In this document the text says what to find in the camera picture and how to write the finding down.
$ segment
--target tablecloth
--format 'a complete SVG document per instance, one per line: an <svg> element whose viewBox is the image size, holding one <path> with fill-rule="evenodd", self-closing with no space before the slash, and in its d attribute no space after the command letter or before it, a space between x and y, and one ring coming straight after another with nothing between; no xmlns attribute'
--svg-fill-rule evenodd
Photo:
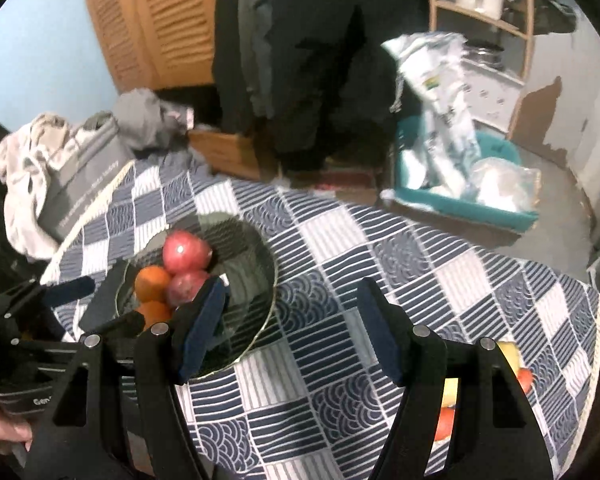
<svg viewBox="0 0 600 480"><path fill-rule="evenodd" d="M370 276L414 323L444 338L515 341L536 379L528 399L563 472L600 368L600 297L547 266L491 253L367 206L137 161L66 240L43 281L93 276L196 212L255 225L279 266L275 315L229 369L178 389L193 442L249 480L366 479L402 390L382 373L355 300ZM90 298L59 307L67 337ZM427 472L443 467L434 444Z"/></svg>

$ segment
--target wooden louvered door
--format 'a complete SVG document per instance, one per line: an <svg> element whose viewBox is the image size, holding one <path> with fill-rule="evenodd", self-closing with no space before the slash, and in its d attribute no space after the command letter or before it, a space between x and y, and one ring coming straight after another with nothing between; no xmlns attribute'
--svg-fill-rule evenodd
<svg viewBox="0 0 600 480"><path fill-rule="evenodd" d="M87 0L119 91L213 82L216 0Z"/></svg>

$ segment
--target silver screw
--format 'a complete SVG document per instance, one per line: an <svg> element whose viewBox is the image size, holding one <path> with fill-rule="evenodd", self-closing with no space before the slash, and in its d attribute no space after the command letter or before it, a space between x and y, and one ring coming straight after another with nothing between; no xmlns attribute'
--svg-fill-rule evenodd
<svg viewBox="0 0 600 480"><path fill-rule="evenodd" d="M493 350L496 348L496 342L490 337L483 337L480 339L480 346L485 350Z"/></svg>
<svg viewBox="0 0 600 480"><path fill-rule="evenodd" d="M94 348L100 344L100 336L98 334L91 334L84 340L84 345L87 348Z"/></svg>
<svg viewBox="0 0 600 480"><path fill-rule="evenodd" d="M162 334L166 334L169 331L169 325L167 325L166 323L156 323L155 325L153 325L151 327L151 333L153 335L162 335Z"/></svg>
<svg viewBox="0 0 600 480"><path fill-rule="evenodd" d="M416 325L413 327L413 333L418 337L427 337L431 333L431 330L427 326Z"/></svg>

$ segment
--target red apple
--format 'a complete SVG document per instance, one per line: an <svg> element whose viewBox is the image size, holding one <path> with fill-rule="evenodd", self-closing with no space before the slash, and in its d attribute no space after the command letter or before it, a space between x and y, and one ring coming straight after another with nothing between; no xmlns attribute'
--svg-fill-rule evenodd
<svg viewBox="0 0 600 480"><path fill-rule="evenodd" d="M176 275L188 270L206 269L212 250L208 243L186 231L174 231L162 248L164 268Z"/></svg>
<svg viewBox="0 0 600 480"><path fill-rule="evenodd" d="M167 287L167 302L172 308L193 301L209 275L204 270L189 270L177 274Z"/></svg>

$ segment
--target blue and white tablecloth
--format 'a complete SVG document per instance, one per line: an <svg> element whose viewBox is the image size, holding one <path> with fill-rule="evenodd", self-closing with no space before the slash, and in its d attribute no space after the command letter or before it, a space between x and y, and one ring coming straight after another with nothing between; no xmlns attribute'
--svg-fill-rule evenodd
<svg viewBox="0 0 600 480"><path fill-rule="evenodd" d="M490 253L392 214L194 170L136 162L46 279L104 279L177 219L224 211L261 229L277 257L275 316L229 370L179 388L196 447L249 480L366 480L401 389L382 373L355 301L375 279L442 337L513 340L536 379L528 398L554 472L570 464L600 369L600 298L544 265ZM69 335L90 298L58 308ZM428 471L442 468L448 440Z"/></svg>

